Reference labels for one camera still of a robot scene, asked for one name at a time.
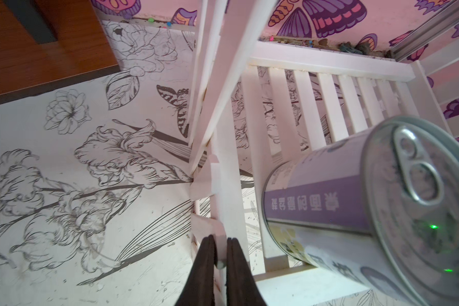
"flower drawing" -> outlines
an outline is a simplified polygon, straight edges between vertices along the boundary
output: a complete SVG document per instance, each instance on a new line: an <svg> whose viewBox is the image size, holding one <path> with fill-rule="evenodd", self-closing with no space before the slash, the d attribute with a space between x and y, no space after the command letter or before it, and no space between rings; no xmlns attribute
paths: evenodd
<svg viewBox="0 0 459 306"><path fill-rule="evenodd" d="M0 218L26 215L44 204L41 188L37 186L41 173L23 164L28 157L37 158L23 149L5 152L0 158Z"/></svg>
<svg viewBox="0 0 459 306"><path fill-rule="evenodd" d="M132 76L162 72L163 62L177 59L175 43L168 29L123 22L108 22L104 27L119 65L123 70L129 69Z"/></svg>
<svg viewBox="0 0 459 306"><path fill-rule="evenodd" d="M99 192L84 198L80 192L65 194L52 215L37 214L27 224L24 242L13 246L10 252L22 252L33 271L54 269L77 253L82 254L84 271L108 271L118 266L118 262L99 252L106 223L122 203L123 200L112 192Z"/></svg>
<svg viewBox="0 0 459 306"><path fill-rule="evenodd" d="M116 185L126 179L147 189L161 182L191 182L179 167L159 161L150 154L136 150L153 139L155 123L135 132L121 134L115 129L98 127L86 142L75 150L75 157L88 165L90 174L97 178L100 186Z"/></svg>
<svg viewBox="0 0 459 306"><path fill-rule="evenodd" d="M92 120L88 106L84 105L85 94L71 89L56 92L56 100L49 103L44 129L58 129L58 134L71 134L85 121Z"/></svg>

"wall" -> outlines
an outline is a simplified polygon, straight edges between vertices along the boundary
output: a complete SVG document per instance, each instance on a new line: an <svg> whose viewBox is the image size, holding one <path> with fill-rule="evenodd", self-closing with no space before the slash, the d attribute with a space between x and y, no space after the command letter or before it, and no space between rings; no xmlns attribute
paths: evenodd
<svg viewBox="0 0 459 306"><path fill-rule="evenodd" d="M197 0L91 1L104 13L124 18L154 18L191 26L197 22ZM281 0L263 35L327 38L330 45L346 41L355 45L369 39L374 42L373 48L385 50L391 40L416 29L449 1Z"/></svg>
<svg viewBox="0 0 459 306"><path fill-rule="evenodd" d="M452 29L448 30L446 33L442 34L438 38L434 39L432 42L428 43L426 46L423 46L422 48L417 50L415 53L410 55L404 62L411 63L413 61L427 58L429 55L435 53L436 51L454 42L455 40L459 40L459 23L455 25ZM459 61L450 66L447 66L444 69L435 72L432 75L429 75L428 79L430 82L430 86L432 88L435 88L457 77L459 77ZM441 105L441 109L446 119L458 116L459 98L449 103Z"/></svg>

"can lid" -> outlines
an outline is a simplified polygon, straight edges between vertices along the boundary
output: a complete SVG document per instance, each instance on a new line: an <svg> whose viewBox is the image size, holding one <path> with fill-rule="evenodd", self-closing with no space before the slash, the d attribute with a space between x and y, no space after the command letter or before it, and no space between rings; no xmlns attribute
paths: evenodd
<svg viewBox="0 0 459 306"><path fill-rule="evenodd" d="M459 305L459 144L428 121L379 125L362 156L375 234L418 301Z"/></svg>

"wooden surface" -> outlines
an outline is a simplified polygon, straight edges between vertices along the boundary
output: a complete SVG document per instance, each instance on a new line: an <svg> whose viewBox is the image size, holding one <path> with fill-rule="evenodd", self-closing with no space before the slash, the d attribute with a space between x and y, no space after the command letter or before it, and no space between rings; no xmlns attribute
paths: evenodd
<svg viewBox="0 0 459 306"><path fill-rule="evenodd" d="M0 95L106 68L115 72L117 61L88 0L36 3L55 29L57 42L36 44L0 0Z"/></svg>

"floor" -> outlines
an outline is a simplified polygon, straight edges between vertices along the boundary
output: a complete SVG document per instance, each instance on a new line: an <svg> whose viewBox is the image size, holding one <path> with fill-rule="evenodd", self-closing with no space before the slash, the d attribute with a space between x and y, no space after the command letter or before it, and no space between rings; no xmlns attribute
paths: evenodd
<svg viewBox="0 0 459 306"><path fill-rule="evenodd" d="M193 36L102 26L121 72L0 105L0 305L172 305L190 271ZM264 69L260 76L278 162ZM292 77L288 83L302 128ZM319 104L319 89L315 97ZM238 86L232 106L240 168L251 173ZM242 180L251 270L259 274L255 192L251 177ZM320 306L364 304L402 305L370 290Z"/></svg>

